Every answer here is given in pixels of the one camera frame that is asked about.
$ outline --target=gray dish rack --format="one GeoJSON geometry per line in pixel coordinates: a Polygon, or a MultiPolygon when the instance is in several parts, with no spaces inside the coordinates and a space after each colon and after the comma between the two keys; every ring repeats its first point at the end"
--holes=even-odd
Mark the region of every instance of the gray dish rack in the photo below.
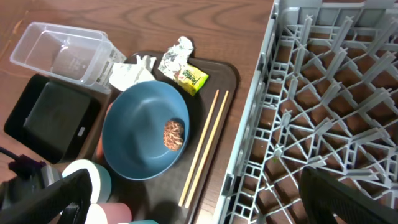
{"type": "Polygon", "coordinates": [[[274,1],[215,223],[305,222],[305,166],[398,207],[397,27],[395,0],[274,1]]]}

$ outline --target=label on container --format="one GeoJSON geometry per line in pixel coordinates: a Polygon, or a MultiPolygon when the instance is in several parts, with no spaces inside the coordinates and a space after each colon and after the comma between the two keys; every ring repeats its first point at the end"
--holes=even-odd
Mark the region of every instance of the label on container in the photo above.
{"type": "Polygon", "coordinates": [[[104,68],[101,71],[101,74],[96,79],[96,82],[105,87],[109,87],[109,78],[112,75],[112,66],[116,62],[124,62],[125,56],[118,54],[117,51],[112,49],[109,59],[106,61],[104,68]]]}

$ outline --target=chopsticks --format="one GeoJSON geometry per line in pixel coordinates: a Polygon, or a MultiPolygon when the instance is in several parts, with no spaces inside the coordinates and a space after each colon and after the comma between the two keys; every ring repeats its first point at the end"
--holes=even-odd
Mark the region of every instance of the chopsticks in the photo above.
{"type": "Polygon", "coordinates": [[[189,185],[191,184],[192,174],[193,174],[193,171],[195,170],[195,167],[197,166],[197,162],[198,162],[198,158],[199,158],[199,154],[200,154],[200,149],[201,149],[201,147],[203,145],[203,142],[205,141],[207,129],[209,127],[209,124],[210,124],[210,121],[211,121],[211,117],[213,116],[213,111],[214,111],[214,107],[216,105],[218,92],[220,92],[220,90],[216,91],[216,95],[214,96],[213,102],[211,103],[211,107],[210,107],[209,113],[208,113],[207,118],[206,118],[205,127],[203,128],[203,131],[201,133],[200,140],[199,140],[199,143],[198,143],[197,150],[195,151],[195,155],[193,156],[193,161],[192,161],[192,164],[191,164],[191,168],[189,169],[188,177],[187,177],[187,180],[185,181],[184,189],[182,190],[180,201],[178,203],[179,207],[181,207],[183,205],[185,197],[187,196],[188,188],[189,188],[189,185]]]}
{"type": "Polygon", "coordinates": [[[216,118],[216,121],[214,123],[213,129],[211,130],[209,140],[207,141],[207,145],[206,145],[205,151],[203,153],[203,156],[201,158],[201,161],[200,161],[200,164],[199,164],[199,167],[198,167],[198,171],[197,171],[196,176],[195,176],[195,178],[193,180],[191,191],[189,192],[189,195],[188,195],[188,198],[187,198],[187,202],[185,202],[185,208],[189,208],[189,206],[191,204],[191,201],[192,201],[192,198],[193,198],[193,194],[195,193],[196,187],[198,186],[199,178],[200,178],[201,173],[203,171],[203,167],[205,166],[205,162],[207,160],[207,155],[209,154],[210,147],[211,147],[211,144],[212,144],[213,139],[214,139],[214,135],[216,134],[216,130],[217,130],[218,124],[220,123],[221,115],[223,114],[223,110],[224,110],[224,107],[225,107],[225,102],[226,102],[226,99],[228,98],[228,93],[229,93],[229,91],[227,91],[225,93],[225,96],[224,96],[223,102],[221,104],[220,110],[218,111],[217,118],[216,118]]]}

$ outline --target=bowl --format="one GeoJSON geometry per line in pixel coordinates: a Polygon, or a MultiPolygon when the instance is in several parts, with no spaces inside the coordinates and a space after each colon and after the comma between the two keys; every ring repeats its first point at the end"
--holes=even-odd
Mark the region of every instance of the bowl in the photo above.
{"type": "Polygon", "coordinates": [[[131,180],[146,180],[169,169],[187,146],[188,108],[167,83],[138,83],[123,92],[109,110],[103,129],[104,155],[111,168],[131,180]],[[171,151],[163,142],[166,122],[183,127],[183,145],[171,151]]]}

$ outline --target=foil wrapper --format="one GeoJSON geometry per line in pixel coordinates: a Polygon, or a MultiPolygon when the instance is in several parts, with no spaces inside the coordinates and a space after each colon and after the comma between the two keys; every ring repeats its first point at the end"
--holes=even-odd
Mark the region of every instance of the foil wrapper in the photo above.
{"type": "Polygon", "coordinates": [[[167,77],[175,82],[177,75],[182,67],[187,64],[189,55],[193,51],[193,44],[191,40],[182,36],[178,39],[178,44],[170,47],[166,53],[163,54],[162,61],[158,69],[167,77]]]}

